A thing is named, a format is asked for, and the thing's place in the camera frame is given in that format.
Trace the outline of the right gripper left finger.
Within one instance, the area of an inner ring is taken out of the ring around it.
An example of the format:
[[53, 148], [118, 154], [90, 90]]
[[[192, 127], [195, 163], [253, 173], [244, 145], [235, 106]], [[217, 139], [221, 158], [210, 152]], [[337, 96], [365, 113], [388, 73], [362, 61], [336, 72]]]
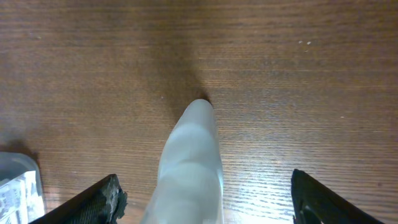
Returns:
[[117, 224], [126, 205], [127, 193], [110, 174], [30, 224]]

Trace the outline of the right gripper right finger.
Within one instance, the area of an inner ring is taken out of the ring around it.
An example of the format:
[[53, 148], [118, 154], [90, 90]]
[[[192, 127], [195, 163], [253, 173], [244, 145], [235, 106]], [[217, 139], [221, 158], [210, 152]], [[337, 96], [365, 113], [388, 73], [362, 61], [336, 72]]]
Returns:
[[291, 178], [295, 224], [382, 224], [302, 170]]

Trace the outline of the white spray bottle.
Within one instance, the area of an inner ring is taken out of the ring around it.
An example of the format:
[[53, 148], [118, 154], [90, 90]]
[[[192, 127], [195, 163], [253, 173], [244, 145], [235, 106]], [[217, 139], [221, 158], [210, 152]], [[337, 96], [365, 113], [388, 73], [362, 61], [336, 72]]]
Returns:
[[223, 223], [223, 168], [214, 108], [191, 102], [165, 143], [142, 223]]

